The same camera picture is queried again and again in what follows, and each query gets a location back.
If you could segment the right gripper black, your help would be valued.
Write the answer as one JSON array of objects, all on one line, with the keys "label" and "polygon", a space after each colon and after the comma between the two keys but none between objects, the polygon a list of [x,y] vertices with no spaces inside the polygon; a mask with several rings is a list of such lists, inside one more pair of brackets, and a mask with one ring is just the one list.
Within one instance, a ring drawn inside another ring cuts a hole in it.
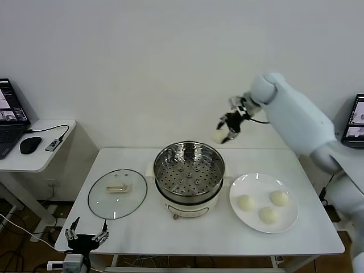
[{"label": "right gripper black", "polygon": [[225,130],[225,137],[223,139],[224,143],[234,140],[241,132],[241,123],[248,119],[248,114],[243,112],[240,113],[238,110],[234,112],[225,113],[219,120],[217,125],[217,130]]}]

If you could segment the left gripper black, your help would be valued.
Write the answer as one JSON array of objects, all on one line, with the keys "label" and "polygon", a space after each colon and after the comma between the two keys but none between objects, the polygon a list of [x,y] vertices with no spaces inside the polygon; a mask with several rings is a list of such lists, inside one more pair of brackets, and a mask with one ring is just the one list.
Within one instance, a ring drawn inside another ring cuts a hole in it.
[{"label": "left gripper black", "polygon": [[72,253],[90,253],[92,250],[98,249],[109,237],[107,229],[107,219],[104,220],[102,230],[97,235],[78,234],[76,227],[80,217],[77,217],[71,224],[69,229],[65,230],[65,236],[68,241],[68,247]]}]

